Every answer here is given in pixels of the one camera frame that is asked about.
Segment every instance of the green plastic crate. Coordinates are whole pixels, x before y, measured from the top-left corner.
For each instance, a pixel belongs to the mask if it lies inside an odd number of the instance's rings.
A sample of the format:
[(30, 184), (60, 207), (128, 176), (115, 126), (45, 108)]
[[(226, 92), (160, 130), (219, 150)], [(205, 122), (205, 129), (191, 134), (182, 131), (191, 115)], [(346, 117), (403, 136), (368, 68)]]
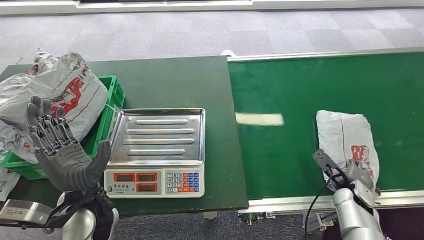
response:
[[(118, 112), (122, 110), (125, 93), (122, 91), (117, 77), (115, 75), (107, 75), (98, 76), (98, 79), (106, 86), (109, 92), (106, 104), (113, 107)], [(97, 145), (99, 142), (109, 139), (116, 119), (117, 113), (110, 107), (105, 106), (103, 112), (81, 142), (84, 151), (90, 158), (94, 158), (97, 155)], [(46, 174), (39, 164), (29, 163), (11, 151), (5, 156), (1, 166), (25, 177), (28, 180), (46, 178)]]

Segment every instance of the robot hand finger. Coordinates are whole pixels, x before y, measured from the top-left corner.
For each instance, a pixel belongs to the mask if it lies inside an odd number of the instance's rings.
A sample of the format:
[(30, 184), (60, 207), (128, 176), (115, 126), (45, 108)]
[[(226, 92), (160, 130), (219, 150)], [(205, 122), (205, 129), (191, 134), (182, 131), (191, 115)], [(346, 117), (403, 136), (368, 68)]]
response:
[(33, 103), (28, 103), (26, 106), (25, 120), (29, 128), (29, 135), (36, 147), (39, 149), (47, 149), (50, 147), (50, 143), (44, 129), (40, 129), (39, 119), (37, 107)]
[(46, 128), (52, 133), (54, 140), (58, 141), (60, 144), (65, 144), (66, 141), (63, 139), (64, 134), (59, 127), (58, 121), (52, 116), (51, 106), (52, 102), (49, 100), (44, 100), (42, 102), (42, 111), (44, 114), (42, 118), (45, 121)]
[(63, 133), (63, 136), (67, 139), (73, 139), (74, 135), (72, 134), (71, 128), (69, 127), (66, 119), (65, 119), (65, 109), (63, 106), (57, 108), (56, 111), (57, 122), (60, 126), (60, 129)]
[(31, 103), (37, 107), (36, 116), (38, 118), (42, 117), (44, 114), (41, 108), (41, 98), (39, 96), (32, 96)]

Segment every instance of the red display screen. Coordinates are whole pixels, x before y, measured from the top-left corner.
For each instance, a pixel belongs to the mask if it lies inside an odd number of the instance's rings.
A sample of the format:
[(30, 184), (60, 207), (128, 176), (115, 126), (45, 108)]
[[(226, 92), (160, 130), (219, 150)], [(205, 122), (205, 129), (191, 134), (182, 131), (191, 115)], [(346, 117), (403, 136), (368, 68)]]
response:
[(118, 175), (116, 176), (117, 182), (131, 182), (133, 181), (133, 176), (131, 175)]
[(139, 185), (138, 186), (138, 191), (139, 192), (156, 192), (155, 186), (153, 185)]
[(155, 181), (155, 175), (138, 175), (138, 182)]

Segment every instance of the stainless steel tray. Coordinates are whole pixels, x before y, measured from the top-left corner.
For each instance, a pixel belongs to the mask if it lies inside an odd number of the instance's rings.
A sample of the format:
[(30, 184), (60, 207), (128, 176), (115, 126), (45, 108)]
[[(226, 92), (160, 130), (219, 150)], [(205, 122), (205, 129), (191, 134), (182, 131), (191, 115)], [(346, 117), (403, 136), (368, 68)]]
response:
[(197, 166), (205, 161), (203, 108), (123, 109), (108, 167)]

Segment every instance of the black cable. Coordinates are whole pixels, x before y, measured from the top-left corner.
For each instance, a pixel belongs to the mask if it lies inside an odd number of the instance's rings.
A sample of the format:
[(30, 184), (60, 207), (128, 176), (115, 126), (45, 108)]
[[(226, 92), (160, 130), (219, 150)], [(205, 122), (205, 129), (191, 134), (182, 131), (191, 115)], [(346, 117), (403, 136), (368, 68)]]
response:
[(306, 237), (306, 240), (308, 240), (308, 218), (309, 218), (309, 214), (311, 214), (312, 206), (315, 204), (315, 202), (317, 201), (317, 199), (321, 195), (321, 193), (323, 193), (323, 191), (330, 184), (331, 178), (333, 177), (333, 169), (328, 164), (327, 164), (327, 168), (328, 168), (328, 170), (330, 172), (330, 176), (328, 177), (328, 180), (325, 182), (325, 186), (323, 188), (321, 188), (321, 190), (319, 190), (318, 194), (313, 199), (313, 201), (310, 203), (309, 209), (307, 210), (307, 214), (306, 214), (306, 217), (305, 217), (305, 223), (304, 223), (304, 225), (305, 225), (305, 237)]

